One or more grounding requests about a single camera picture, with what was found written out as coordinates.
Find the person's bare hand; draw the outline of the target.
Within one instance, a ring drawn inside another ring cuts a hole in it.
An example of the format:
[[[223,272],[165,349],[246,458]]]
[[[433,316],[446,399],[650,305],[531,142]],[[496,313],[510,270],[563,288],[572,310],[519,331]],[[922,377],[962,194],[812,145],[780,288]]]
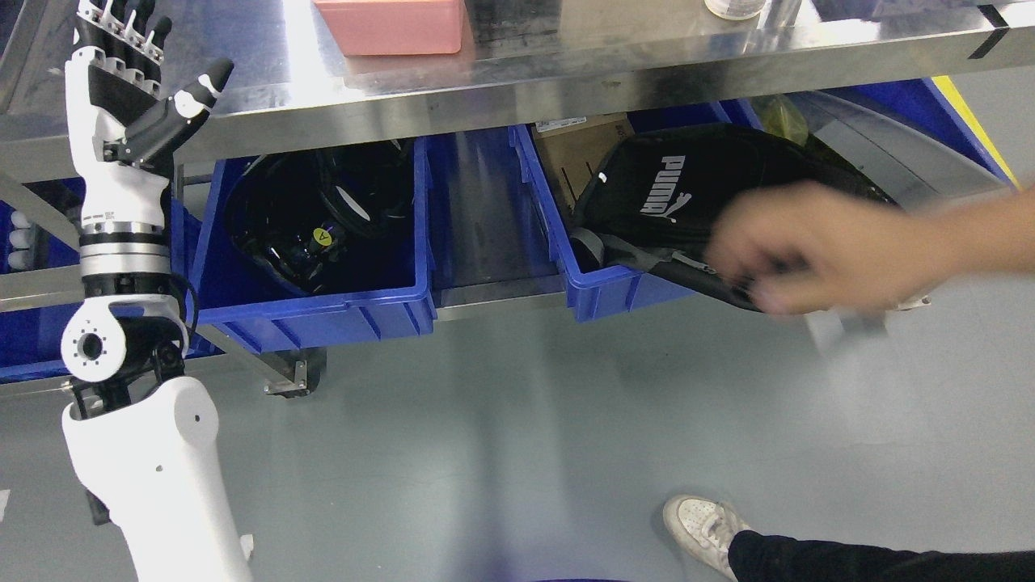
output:
[[[953,277],[956,250],[934,217],[799,182],[740,195],[703,257],[767,314],[875,314]]]

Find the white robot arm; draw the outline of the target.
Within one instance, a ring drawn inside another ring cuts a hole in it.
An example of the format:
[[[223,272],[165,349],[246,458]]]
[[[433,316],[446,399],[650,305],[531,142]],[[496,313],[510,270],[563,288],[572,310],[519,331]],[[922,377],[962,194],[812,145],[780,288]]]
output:
[[[252,581],[221,478],[217,407],[185,372],[193,324],[171,268],[174,154],[234,70],[221,58],[162,95],[171,21],[151,1],[78,1],[64,99],[84,299],[61,336],[61,426],[94,520],[122,532],[141,581]]]

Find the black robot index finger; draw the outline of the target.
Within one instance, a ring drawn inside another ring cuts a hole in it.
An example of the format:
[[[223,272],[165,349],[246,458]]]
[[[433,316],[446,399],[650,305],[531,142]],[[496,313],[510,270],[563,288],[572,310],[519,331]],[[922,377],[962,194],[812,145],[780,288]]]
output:
[[[142,45],[145,56],[145,79],[153,82],[162,81],[162,63],[165,63],[165,43],[171,32],[173,23],[167,16],[160,16]]]

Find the person's bare forearm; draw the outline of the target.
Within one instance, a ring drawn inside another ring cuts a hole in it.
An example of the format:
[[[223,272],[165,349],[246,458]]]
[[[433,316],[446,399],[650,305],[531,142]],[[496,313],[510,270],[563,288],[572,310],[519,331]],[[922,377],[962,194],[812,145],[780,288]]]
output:
[[[938,222],[950,277],[1033,274],[1033,190],[949,210]]]

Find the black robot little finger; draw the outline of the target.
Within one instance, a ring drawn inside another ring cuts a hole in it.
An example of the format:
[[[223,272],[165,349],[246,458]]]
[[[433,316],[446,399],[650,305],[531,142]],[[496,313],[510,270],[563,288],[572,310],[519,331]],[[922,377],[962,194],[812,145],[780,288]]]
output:
[[[103,51],[103,1],[80,0],[75,5],[73,51]]]

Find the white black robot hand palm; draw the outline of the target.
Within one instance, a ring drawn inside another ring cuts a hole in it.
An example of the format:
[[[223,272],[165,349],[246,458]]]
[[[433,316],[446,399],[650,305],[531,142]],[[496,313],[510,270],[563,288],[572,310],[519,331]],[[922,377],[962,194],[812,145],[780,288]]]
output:
[[[103,147],[122,140],[156,99],[119,74],[106,70],[103,51],[78,45],[64,63],[64,95],[73,169],[85,181],[80,225],[134,222],[169,228],[174,163],[162,156],[151,170],[103,159]]]

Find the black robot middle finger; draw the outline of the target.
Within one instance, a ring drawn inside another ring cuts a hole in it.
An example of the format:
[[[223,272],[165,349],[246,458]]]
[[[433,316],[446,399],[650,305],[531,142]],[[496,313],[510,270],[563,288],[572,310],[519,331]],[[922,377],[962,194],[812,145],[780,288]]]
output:
[[[148,41],[148,22],[153,14],[155,1],[125,1],[121,16],[125,26],[125,63],[129,69],[152,70],[155,67]]]

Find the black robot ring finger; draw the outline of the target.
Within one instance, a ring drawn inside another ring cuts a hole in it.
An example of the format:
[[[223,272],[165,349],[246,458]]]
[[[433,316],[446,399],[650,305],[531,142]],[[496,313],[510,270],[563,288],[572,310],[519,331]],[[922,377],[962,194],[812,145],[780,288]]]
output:
[[[125,38],[126,1],[99,1],[101,37],[101,59],[125,59],[127,41]]]

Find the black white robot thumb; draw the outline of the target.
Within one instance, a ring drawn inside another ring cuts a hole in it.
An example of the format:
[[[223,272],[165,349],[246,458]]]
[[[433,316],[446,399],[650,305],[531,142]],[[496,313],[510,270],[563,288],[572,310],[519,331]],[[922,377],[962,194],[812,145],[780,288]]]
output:
[[[232,60],[215,60],[195,81],[153,104],[127,126],[121,142],[121,161],[136,167],[159,167],[170,162],[210,118],[234,70]]]

